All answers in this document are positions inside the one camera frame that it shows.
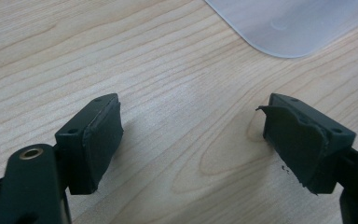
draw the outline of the wood grain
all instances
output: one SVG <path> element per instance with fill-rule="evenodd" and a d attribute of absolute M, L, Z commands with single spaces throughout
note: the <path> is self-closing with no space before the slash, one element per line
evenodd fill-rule
<path fill-rule="evenodd" d="M 99 190 L 69 197 L 75 223 L 341 222 L 341 188 L 303 189 L 255 108 L 288 94 L 358 133 L 358 29 L 284 60 L 201 0 L 0 1 L 0 177 L 110 92 L 124 138 Z"/>

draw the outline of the small hole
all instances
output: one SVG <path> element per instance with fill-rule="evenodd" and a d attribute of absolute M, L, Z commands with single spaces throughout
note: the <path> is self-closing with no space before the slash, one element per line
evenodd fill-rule
<path fill-rule="evenodd" d="M 20 217 L 16 224 L 34 224 L 38 220 L 38 215 L 36 213 L 25 214 Z"/>
<path fill-rule="evenodd" d="M 77 133 L 77 129 L 71 129 L 68 131 L 68 133 Z"/>
<path fill-rule="evenodd" d="M 335 133 L 342 133 L 342 130 L 340 130 L 340 129 L 332 129 L 333 130 L 333 132 L 335 132 Z"/>
<path fill-rule="evenodd" d="M 37 155 L 38 153 L 39 153 L 38 150 L 29 150 L 29 151 L 24 153 L 24 157 L 30 158 L 30 157 L 33 157 L 33 156 Z"/>
<path fill-rule="evenodd" d="M 43 153 L 42 148 L 31 148 L 20 154 L 20 159 L 27 161 L 40 156 Z"/>

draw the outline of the white plastic lid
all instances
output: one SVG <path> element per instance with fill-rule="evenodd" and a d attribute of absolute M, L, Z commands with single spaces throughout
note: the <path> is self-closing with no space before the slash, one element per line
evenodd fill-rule
<path fill-rule="evenodd" d="M 296 58 L 358 26 L 358 0 L 206 0 L 250 45 Z"/>

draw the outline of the dark green plastic part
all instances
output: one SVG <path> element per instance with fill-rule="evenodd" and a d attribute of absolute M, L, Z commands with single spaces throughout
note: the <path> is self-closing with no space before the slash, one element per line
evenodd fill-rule
<path fill-rule="evenodd" d="M 92 100 L 56 132 L 71 194 L 91 194 L 98 188 L 122 135 L 115 93 Z"/>
<path fill-rule="evenodd" d="M 340 155 L 351 151 L 355 133 L 309 105 L 272 93 L 264 137 L 275 147 L 299 182 L 312 193 L 331 193 Z"/>

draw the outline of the light wood surface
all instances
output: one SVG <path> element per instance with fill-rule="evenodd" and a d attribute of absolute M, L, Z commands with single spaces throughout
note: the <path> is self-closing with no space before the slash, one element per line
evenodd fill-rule
<path fill-rule="evenodd" d="M 74 223 L 341 223 L 341 187 L 303 189 L 255 109 L 288 94 L 358 133 L 358 29 L 285 60 L 202 0 L 0 1 L 0 177 L 111 92 L 123 141 L 99 190 L 69 197 Z"/>

